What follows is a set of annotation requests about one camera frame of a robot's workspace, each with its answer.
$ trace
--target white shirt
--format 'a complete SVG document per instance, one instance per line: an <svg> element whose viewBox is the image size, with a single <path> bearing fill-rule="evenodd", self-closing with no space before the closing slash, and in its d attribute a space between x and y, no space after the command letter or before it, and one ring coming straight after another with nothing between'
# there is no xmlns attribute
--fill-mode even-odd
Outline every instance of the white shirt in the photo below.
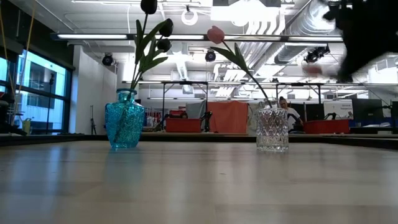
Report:
<svg viewBox="0 0 398 224"><path fill-rule="evenodd" d="M300 118L299 113L293 108L287 108L287 114L292 114L296 118ZM291 129L294 129L294 124L296 123L296 120L292 116L289 116L287 122L289 123L289 131Z"/></svg>

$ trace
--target tulip bud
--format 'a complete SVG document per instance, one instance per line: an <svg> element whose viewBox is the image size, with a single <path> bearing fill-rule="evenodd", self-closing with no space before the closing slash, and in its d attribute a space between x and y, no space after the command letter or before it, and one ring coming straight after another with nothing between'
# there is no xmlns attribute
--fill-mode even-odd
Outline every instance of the tulip bud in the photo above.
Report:
<svg viewBox="0 0 398 224"><path fill-rule="evenodd" d="M212 26L211 29L207 31L207 37L213 43L220 44L224 41L225 34L224 31L222 31L217 26Z"/></svg>
<svg viewBox="0 0 398 224"><path fill-rule="evenodd" d="M159 50L163 50L163 52L168 52L170 48L172 47L172 44L170 43L169 39L162 39L157 43L157 48Z"/></svg>
<svg viewBox="0 0 398 224"><path fill-rule="evenodd" d="M145 14L155 14L157 10L157 0L141 0L141 9Z"/></svg>
<svg viewBox="0 0 398 224"><path fill-rule="evenodd" d="M174 29L174 24L171 19L166 19L166 23L164 26L159 30L159 33L164 37L170 37L172 35Z"/></svg>

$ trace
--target turquoise glass vase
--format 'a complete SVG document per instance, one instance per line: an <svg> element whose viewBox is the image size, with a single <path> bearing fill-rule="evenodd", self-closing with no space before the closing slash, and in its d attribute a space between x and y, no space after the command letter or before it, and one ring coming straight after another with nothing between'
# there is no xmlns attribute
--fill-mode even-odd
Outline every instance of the turquoise glass vase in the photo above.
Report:
<svg viewBox="0 0 398 224"><path fill-rule="evenodd" d="M134 101L135 90L118 89L118 101L105 106L106 132L112 148L136 147L144 125L145 109Z"/></svg>

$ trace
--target wooden table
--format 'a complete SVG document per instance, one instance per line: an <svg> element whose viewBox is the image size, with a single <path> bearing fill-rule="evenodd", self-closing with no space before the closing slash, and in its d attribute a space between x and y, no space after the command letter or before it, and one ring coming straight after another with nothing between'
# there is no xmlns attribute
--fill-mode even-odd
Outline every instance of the wooden table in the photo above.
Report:
<svg viewBox="0 0 398 224"><path fill-rule="evenodd" d="M0 150L0 223L398 223L398 154L329 144L106 141Z"/></svg>

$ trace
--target glass vase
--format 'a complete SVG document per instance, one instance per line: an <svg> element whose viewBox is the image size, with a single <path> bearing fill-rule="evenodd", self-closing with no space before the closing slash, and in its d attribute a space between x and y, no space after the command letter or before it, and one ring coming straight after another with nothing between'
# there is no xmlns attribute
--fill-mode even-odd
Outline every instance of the glass vase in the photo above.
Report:
<svg viewBox="0 0 398 224"><path fill-rule="evenodd" d="M287 110L278 108L277 101L270 100L257 112L257 150L264 152L285 152L289 149Z"/></svg>
<svg viewBox="0 0 398 224"><path fill-rule="evenodd" d="M144 125L145 109L134 101L135 90L118 89L118 101L105 106L106 132L112 148L136 147Z"/></svg>

